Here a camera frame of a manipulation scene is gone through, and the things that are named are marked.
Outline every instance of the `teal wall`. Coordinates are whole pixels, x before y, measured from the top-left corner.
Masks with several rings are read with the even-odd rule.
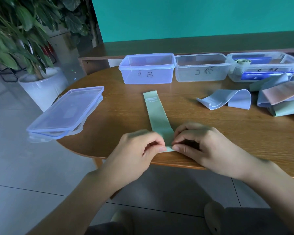
[[[294,0],[92,0],[104,42],[294,30]]]

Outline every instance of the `pants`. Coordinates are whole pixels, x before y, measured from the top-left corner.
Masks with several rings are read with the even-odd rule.
[[[127,235],[125,227],[109,222],[88,227],[85,235]],[[291,235],[271,209],[226,208],[221,221],[222,235]]]

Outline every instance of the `white pot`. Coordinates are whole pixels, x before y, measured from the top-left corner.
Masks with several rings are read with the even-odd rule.
[[[38,80],[36,75],[25,74],[18,79],[19,84],[45,112],[69,83],[61,68],[46,68],[45,79]]]

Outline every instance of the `shoe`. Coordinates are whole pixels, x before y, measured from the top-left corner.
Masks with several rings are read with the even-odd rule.
[[[134,235],[134,223],[132,215],[128,212],[119,210],[114,213],[110,222],[121,223],[129,235]]]
[[[211,201],[205,205],[205,220],[213,235],[221,235],[221,218],[224,212],[225,208],[216,201]]]

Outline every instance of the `clear plastic container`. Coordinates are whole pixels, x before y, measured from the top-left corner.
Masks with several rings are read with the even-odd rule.
[[[69,90],[26,130],[30,136],[59,139],[82,130],[86,118],[102,101],[104,87]]]
[[[238,59],[247,59],[249,63],[237,63]],[[234,82],[255,82],[283,73],[294,75],[294,57],[283,52],[228,54],[226,62],[232,64],[228,76]]]
[[[171,83],[173,53],[127,55],[119,65],[125,84]]]
[[[175,60],[175,77],[179,82],[224,80],[231,66],[220,53],[179,55]]]

